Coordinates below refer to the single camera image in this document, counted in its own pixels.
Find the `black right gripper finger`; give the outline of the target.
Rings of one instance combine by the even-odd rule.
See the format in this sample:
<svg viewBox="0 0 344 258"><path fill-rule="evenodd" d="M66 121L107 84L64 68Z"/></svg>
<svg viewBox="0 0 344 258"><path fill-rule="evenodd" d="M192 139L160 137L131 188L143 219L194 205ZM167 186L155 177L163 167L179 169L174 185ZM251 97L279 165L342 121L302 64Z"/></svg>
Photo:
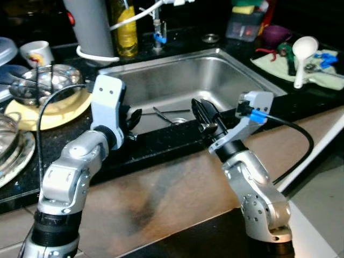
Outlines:
<svg viewBox="0 0 344 258"><path fill-rule="evenodd" d="M202 125L217 127L217 108L210 101L202 100Z"/></svg>
<svg viewBox="0 0 344 258"><path fill-rule="evenodd" d="M211 123L211 110L209 110L208 104L209 101L207 100L192 99L192 113L200 124Z"/></svg>

